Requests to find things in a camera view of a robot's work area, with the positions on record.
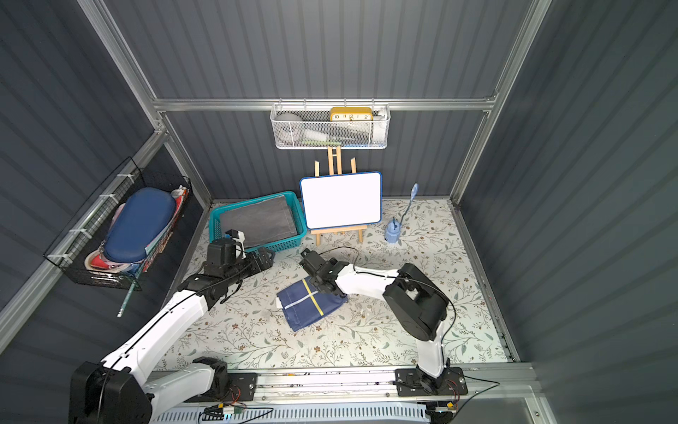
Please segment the teal plastic basket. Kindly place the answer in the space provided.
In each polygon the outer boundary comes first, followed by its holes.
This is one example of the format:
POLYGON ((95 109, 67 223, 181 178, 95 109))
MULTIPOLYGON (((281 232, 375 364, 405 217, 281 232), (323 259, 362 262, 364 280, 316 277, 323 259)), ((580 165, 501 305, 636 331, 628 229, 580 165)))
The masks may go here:
POLYGON ((291 191, 214 208, 208 228, 210 242, 230 230, 242 231, 247 252, 259 247, 275 252, 299 247, 307 234, 301 202, 291 191))

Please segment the navy yellow-stripe pillowcase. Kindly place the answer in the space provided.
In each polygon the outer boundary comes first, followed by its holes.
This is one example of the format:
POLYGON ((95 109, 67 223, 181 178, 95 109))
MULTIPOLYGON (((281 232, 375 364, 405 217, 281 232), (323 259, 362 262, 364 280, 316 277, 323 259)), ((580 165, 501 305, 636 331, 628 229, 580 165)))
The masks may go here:
POLYGON ((312 326, 341 308, 347 298, 321 293, 305 278, 279 291, 276 304, 293 332, 312 326))

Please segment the plain grey pillowcase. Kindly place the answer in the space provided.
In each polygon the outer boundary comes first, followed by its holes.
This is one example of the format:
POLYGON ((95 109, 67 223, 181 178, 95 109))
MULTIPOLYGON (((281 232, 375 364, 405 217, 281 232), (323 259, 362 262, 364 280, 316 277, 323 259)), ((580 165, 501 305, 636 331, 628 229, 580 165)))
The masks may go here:
POLYGON ((284 194, 218 208, 213 212, 211 223, 211 241, 223 238, 229 230, 243 231, 245 249, 299 235, 292 208, 284 194))

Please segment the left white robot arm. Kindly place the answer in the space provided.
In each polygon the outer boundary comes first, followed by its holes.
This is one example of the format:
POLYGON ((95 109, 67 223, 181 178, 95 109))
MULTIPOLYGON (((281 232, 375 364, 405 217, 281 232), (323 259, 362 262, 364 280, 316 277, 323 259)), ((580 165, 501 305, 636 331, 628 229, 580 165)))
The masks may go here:
POLYGON ((247 252, 241 231, 209 244, 202 273, 187 277, 166 306, 99 362, 72 374, 70 423, 148 423, 190 399, 220 401, 232 393, 225 362, 201 357, 186 369, 151 381, 156 364, 195 322, 238 291, 245 279, 270 269, 275 252, 247 252))

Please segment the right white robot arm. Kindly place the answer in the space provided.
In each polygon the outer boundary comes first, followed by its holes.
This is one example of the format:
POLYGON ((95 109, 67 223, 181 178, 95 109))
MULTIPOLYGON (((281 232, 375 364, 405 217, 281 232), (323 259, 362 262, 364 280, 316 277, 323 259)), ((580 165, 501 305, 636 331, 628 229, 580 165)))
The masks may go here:
POLYGON ((384 301, 405 332, 417 340, 420 374, 430 380, 443 375, 442 324, 451 300, 417 266, 406 263, 397 270, 369 270, 325 259, 310 249, 302 251, 299 265, 322 293, 384 301))

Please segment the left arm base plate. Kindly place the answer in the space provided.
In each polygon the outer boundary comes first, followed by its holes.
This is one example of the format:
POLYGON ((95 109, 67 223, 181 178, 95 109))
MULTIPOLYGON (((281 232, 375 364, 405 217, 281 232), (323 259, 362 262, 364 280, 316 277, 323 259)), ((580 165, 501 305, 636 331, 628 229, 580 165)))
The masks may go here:
POLYGON ((259 375, 256 373, 228 374, 216 376, 211 387, 203 394, 187 399, 187 403, 212 402, 231 403, 254 400, 259 375))

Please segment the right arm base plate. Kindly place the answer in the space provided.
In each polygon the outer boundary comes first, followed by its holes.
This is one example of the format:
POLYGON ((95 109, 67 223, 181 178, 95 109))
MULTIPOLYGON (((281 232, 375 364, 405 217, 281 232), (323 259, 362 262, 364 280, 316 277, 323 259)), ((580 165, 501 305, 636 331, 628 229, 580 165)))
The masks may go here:
POLYGON ((401 398, 443 396, 457 398, 468 394, 465 376, 460 367, 445 367, 438 377, 416 369, 396 369, 394 385, 401 398))

